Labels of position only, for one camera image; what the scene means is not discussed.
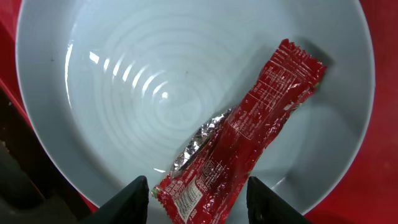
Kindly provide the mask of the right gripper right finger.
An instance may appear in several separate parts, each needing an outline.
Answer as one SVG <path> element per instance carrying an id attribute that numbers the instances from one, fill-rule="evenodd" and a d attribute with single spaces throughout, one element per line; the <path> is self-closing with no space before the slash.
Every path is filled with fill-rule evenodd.
<path id="1" fill-rule="evenodd" d="M 249 224 L 311 224 L 257 177 L 248 178 L 246 205 Z"/>

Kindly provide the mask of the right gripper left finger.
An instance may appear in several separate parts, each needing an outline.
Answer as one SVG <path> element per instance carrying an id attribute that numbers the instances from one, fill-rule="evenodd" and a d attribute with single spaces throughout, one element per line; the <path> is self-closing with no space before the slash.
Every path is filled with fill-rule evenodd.
<path id="1" fill-rule="evenodd" d="M 143 175 L 135 178 L 82 224 L 146 224 L 149 187 Z"/>

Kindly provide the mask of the red snack wrapper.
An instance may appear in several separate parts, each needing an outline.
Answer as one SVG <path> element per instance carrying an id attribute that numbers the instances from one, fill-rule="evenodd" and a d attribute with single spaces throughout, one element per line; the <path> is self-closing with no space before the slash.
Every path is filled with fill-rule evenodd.
<path id="1" fill-rule="evenodd" d="M 256 83 L 177 176 L 154 188 L 173 223 L 224 223 L 263 150 L 311 97 L 326 66 L 284 39 Z"/>

